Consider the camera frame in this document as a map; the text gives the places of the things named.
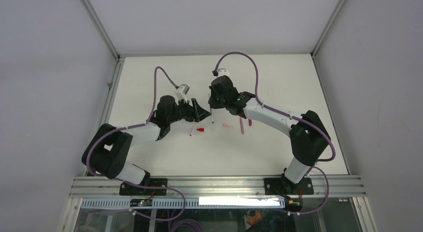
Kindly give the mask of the white pen red tip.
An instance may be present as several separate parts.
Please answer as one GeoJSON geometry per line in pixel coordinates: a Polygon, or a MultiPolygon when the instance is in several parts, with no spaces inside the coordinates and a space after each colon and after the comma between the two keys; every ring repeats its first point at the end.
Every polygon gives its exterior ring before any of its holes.
{"type": "Polygon", "coordinates": [[[189,136],[190,136],[190,137],[193,135],[194,131],[196,130],[197,125],[198,125],[198,122],[195,122],[195,123],[194,123],[194,125],[193,125],[192,130],[191,130],[191,131],[190,131],[190,133],[189,133],[189,136]]]}

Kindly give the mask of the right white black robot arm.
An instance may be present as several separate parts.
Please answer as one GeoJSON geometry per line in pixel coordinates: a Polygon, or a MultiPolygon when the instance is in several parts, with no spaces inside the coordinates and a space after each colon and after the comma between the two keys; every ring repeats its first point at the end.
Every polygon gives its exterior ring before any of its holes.
{"type": "Polygon", "coordinates": [[[319,116],[314,111],[294,114],[272,109],[259,103],[254,94],[238,92],[228,76],[219,76],[211,82],[209,105],[212,109],[226,109],[243,119],[270,126],[290,139],[293,159],[284,170],[280,189],[289,195],[301,188],[301,180],[315,165],[331,139],[319,116]]]}

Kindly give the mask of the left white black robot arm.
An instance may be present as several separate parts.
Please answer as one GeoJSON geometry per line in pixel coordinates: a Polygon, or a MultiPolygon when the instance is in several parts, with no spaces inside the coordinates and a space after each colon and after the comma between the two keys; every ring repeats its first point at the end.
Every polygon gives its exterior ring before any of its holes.
{"type": "Polygon", "coordinates": [[[175,122],[185,120],[198,123],[210,116],[211,113],[194,98],[185,102],[176,101],[170,95],[162,96],[152,117],[142,126],[134,125],[119,130],[108,123],[101,125],[81,161],[91,172],[130,183],[136,194],[144,195],[150,189],[151,174],[127,161],[130,148],[163,139],[175,122]]]}

